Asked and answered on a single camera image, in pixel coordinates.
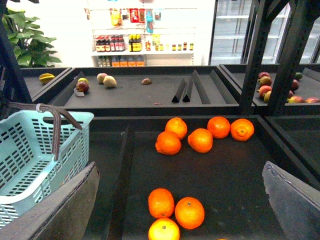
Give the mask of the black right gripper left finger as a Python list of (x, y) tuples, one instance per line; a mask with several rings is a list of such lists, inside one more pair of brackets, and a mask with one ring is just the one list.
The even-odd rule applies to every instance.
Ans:
[(98, 192), (95, 162), (0, 230), (2, 240), (80, 240)]

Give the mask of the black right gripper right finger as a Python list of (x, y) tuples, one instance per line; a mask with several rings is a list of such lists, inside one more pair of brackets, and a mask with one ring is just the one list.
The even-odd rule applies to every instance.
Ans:
[(289, 240), (320, 238), (320, 191), (267, 161), (262, 178), (270, 206)]

